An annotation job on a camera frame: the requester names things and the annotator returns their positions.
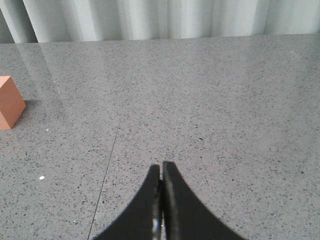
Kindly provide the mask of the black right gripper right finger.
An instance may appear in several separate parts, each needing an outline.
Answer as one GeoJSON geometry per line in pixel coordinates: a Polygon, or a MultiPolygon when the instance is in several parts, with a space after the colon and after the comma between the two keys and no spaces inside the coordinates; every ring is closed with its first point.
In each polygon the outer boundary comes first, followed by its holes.
{"type": "Polygon", "coordinates": [[[162,171],[163,212],[168,240],[242,240],[214,216],[184,181],[174,162],[162,171]]]}

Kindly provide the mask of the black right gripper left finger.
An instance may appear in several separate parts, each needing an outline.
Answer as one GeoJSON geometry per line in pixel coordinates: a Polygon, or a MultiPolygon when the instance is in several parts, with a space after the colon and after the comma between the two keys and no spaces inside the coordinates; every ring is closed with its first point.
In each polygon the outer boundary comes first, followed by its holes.
{"type": "Polygon", "coordinates": [[[127,208],[96,240],[160,239],[160,166],[151,165],[127,208]]]}

